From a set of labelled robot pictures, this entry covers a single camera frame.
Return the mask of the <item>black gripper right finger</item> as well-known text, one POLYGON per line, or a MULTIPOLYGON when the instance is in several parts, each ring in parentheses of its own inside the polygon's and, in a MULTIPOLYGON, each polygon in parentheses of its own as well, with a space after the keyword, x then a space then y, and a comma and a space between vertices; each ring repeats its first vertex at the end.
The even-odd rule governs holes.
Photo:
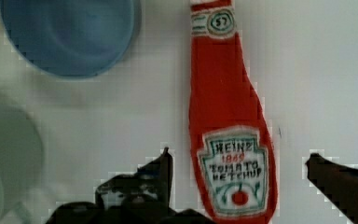
POLYGON ((358 169, 312 153, 305 162, 307 179, 353 224, 358 224, 358 169))

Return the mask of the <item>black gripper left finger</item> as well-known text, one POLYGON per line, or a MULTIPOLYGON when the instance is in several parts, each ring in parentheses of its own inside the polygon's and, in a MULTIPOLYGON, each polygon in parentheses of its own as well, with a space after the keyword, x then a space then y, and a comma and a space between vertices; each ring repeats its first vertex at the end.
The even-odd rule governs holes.
POLYGON ((96 204, 105 210, 124 203, 162 203, 171 198, 173 157, 169 148, 131 175, 115 175, 95 190, 96 204))

